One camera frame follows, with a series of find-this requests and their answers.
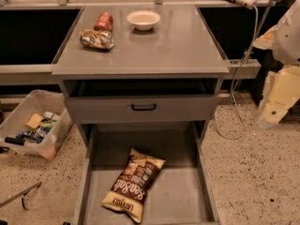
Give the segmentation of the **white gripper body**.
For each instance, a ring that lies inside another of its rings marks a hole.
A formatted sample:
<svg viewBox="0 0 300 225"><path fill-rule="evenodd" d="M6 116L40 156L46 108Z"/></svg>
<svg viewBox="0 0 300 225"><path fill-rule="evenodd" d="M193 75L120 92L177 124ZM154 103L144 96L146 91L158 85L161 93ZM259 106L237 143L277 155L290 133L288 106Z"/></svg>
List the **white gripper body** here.
<svg viewBox="0 0 300 225"><path fill-rule="evenodd" d="M300 99L300 67L285 65L266 78L258 116L259 126L275 126Z"/></svg>

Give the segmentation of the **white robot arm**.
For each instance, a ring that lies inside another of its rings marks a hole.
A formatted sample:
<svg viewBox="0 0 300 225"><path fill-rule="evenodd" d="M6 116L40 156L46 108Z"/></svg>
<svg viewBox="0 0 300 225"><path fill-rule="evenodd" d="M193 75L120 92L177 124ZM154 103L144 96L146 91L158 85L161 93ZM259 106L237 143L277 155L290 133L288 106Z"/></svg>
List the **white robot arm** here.
<svg viewBox="0 0 300 225"><path fill-rule="evenodd" d="M257 120L260 128L277 125L300 99L300 0L295 0L278 21L272 50L283 68L275 74Z"/></svg>

